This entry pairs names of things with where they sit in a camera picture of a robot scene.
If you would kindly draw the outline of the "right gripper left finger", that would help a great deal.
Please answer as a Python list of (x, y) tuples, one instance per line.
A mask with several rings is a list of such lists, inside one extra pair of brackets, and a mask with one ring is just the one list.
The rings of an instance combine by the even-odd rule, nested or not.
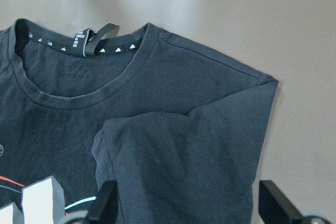
[(116, 223), (117, 182), (115, 180), (103, 183), (84, 220), (84, 223)]

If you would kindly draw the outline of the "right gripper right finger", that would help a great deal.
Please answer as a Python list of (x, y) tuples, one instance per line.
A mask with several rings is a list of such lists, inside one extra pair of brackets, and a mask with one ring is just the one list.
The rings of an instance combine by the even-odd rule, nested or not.
[(301, 223), (303, 215), (272, 180), (259, 182), (258, 213), (267, 224)]

